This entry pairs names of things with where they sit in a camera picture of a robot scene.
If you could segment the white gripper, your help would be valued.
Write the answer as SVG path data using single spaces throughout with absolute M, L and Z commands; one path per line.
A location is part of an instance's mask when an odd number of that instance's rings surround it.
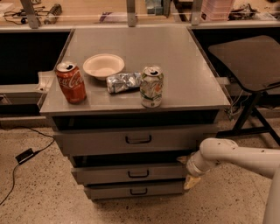
M 190 190 L 196 186 L 201 177 L 211 169 L 217 166 L 215 161 L 207 160 L 202 156 L 202 154 L 197 151 L 189 156 L 180 156 L 177 161 L 181 164 L 186 164 L 186 169 L 189 174 L 185 177 L 184 189 Z

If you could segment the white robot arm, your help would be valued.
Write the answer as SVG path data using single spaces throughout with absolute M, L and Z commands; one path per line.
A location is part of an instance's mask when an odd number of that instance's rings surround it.
M 185 165 L 184 189 L 195 186 L 200 177 L 221 163 L 229 163 L 271 179 L 262 224 L 280 224 L 280 150 L 241 147 L 235 141 L 210 137 L 190 156 L 177 160 Z

